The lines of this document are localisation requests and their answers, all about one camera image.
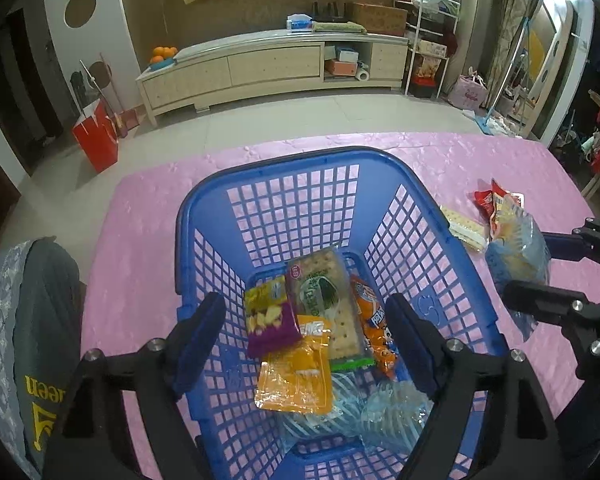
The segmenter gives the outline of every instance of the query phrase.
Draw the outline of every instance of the orange snack package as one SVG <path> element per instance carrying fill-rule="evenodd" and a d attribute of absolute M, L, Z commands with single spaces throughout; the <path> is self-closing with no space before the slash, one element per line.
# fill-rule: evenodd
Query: orange snack package
<path fill-rule="evenodd" d="M 395 379 L 397 355 L 392 349 L 393 339 L 386 326 L 384 308 L 376 298 L 374 290 L 357 276 L 351 277 L 353 296 L 358 303 L 358 315 L 368 344 L 378 368 L 390 379 Z"/>
<path fill-rule="evenodd" d="M 261 410 L 326 415 L 333 403 L 331 323 L 322 317 L 300 315 L 298 324 L 302 340 L 262 360 L 253 401 Z"/>

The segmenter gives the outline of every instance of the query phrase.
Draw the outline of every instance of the gray cloth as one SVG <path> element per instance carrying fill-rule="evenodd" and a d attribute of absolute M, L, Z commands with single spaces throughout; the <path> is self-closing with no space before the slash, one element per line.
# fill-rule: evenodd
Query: gray cloth
<path fill-rule="evenodd" d="M 20 283 L 32 242 L 0 253 L 0 440 L 15 462 L 32 479 L 40 477 L 27 460 L 24 425 L 13 378 L 13 329 Z"/>
<path fill-rule="evenodd" d="M 42 471 L 64 391 L 80 361 L 78 265 L 58 244 L 34 243 L 20 286 L 14 374 L 30 460 Z"/>
<path fill-rule="evenodd" d="M 0 440 L 32 479 L 80 359 L 79 304 L 77 264 L 51 239 L 0 254 Z"/>

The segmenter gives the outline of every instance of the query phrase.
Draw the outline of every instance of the circular wall decoration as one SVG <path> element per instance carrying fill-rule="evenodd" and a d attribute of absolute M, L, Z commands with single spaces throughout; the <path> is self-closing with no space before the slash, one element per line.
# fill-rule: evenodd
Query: circular wall decoration
<path fill-rule="evenodd" d="M 96 10 L 96 0 L 69 0 L 64 8 L 64 22 L 79 28 L 89 21 Z"/>
<path fill-rule="evenodd" d="M 101 61 L 96 61 L 89 67 L 89 72 L 96 79 L 96 85 L 98 85 L 100 88 L 105 88 L 109 85 L 109 83 L 111 83 L 109 70 L 110 68 Z M 91 84 L 91 81 L 89 81 L 89 85 L 95 89 L 95 86 Z"/>

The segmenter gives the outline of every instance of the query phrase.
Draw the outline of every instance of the table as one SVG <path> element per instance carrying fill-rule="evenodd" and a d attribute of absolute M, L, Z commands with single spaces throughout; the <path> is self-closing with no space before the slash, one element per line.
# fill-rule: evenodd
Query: table
<path fill-rule="evenodd" d="M 544 231 L 569 233 L 592 213 L 560 164 L 539 142 L 457 134 L 350 134 L 266 142 L 188 158 L 125 177 L 116 188 L 96 245 L 82 322 L 82 350 L 105 354 L 138 350 L 165 337 L 176 323 L 175 219 L 186 194 L 206 176 L 232 166 L 336 146 L 375 146 L 407 163 L 440 204 L 478 219 L 473 191 L 493 177 L 525 195 L 525 208 Z M 540 324 L 524 342 L 497 296 L 484 257 L 472 260 L 498 314 L 509 346 L 528 355 L 554 415 L 580 386 L 575 358 L 555 326 Z M 600 266 L 589 260 L 552 262 L 551 285 L 600 301 Z M 129 427 L 145 475 L 159 478 L 134 394 L 125 394 Z M 180 401 L 187 427 L 184 400 Z"/>

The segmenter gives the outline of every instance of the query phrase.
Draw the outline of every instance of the cabinet drawer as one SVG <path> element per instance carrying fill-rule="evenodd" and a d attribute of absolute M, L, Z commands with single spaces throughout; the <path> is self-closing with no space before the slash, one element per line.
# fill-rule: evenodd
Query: cabinet drawer
<path fill-rule="evenodd" d="M 229 56 L 234 86 L 320 75 L 319 46 L 291 46 Z"/>
<path fill-rule="evenodd" d="M 407 46 L 374 43 L 371 49 L 371 79 L 402 79 Z"/>
<path fill-rule="evenodd" d="M 225 57 L 204 61 L 156 76 L 144 82 L 144 90 L 152 108 L 229 88 L 229 64 Z"/>

